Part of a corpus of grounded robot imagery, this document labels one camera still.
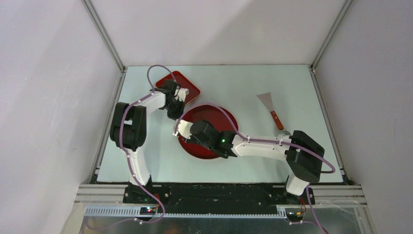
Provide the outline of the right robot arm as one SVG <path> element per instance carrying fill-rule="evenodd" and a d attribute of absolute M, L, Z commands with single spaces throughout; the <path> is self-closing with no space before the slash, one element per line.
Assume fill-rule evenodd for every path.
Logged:
<path fill-rule="evenodd" d="M 204 120 L 195 123 L 180 120 L 175 134 L 186 143 L 202 146 L 222 158 L 259 156 L 286 162 L 291 173 L 283 197 L 290 204 L 302 199 L 309 184 L 320 180 L 325 150 L 303 131 L 274 138 L 251 137 L 238 131 L 218 131 Z"/>

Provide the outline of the round red plate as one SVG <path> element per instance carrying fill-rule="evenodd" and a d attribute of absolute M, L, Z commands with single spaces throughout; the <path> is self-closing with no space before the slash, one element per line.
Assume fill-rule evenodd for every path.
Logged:
<path fill-rule="evenodd" d="M 222 131 L 234 131 L 231 122 L 234 123 L 234 126 L 238 130 L 238 123 L 235 117 L 232 115 L 230 111 L 225 109 L 224 107 L 220 107 L 223 109 L 227 115 L 230 117 L 231 121 L 227 119 L 227 117 L 219 111 L 216 107 L 211 105 L 201 105 L 198 107 L 194 107 L 189 110 L 184 116 L 183 120 L 195 123 L 199 120 L 205 120 L 212 124 L 214 128 L 216 128 L 219 132 Z M 194 143 L 186 143 L 185 139 L 181 136 L 178 136 L 178 141 L 182 148 L 191 156 L 199 158 L 199 159 L 216 159 L 220 156 L 215 152 Z"/>

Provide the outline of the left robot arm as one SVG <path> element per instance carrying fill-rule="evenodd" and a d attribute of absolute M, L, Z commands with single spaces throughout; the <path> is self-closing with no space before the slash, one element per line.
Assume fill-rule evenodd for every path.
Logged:
<path fill-rule="evenodd" d="M 142 203 L 154 197 L 153 188 L 146 185 L 151 176 L 141 149 L 147 138 L 147 117 L 156 110 L 166 110 L 168 118 L 177 120 L 183 114 L 188 94 L 187 88 L 169 79 L 135 102 L 115 105 L 110 139 L 126 154 L 129 183 L 139 186 L 135 197 Z"/>

